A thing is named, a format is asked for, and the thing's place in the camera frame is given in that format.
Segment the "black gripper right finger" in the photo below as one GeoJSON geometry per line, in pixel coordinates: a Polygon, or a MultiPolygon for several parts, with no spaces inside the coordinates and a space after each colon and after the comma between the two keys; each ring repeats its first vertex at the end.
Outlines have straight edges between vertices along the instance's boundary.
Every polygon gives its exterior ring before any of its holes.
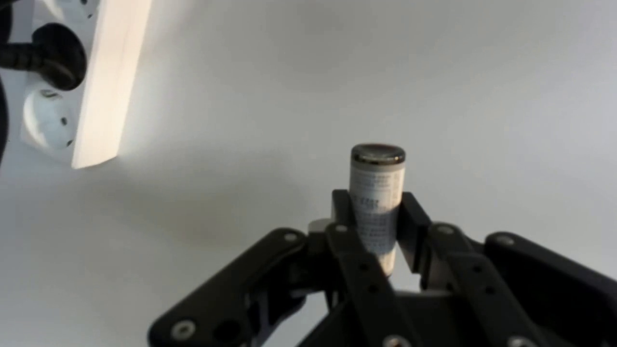
{"type": "Polygon", "coordinates": [[[398,241],[425,295],[454,303],[465,347],[617,347],[617,281],[598,270],[513,231],[475,241],[413,193],[398,241]]]}

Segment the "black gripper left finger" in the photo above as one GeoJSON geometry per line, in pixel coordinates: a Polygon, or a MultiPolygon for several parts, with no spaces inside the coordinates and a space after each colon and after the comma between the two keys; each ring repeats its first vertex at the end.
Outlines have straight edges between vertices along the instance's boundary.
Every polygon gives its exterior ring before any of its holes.
{"type": "Polygon", "coordinates": [[[149,347],[263,347],[315,293],[326,316],[297,347],[419,347],[378,264],[357,235],[351,195],[332,195],[319,231],[278,227],[180,299],[149,328],[149,347]]]}

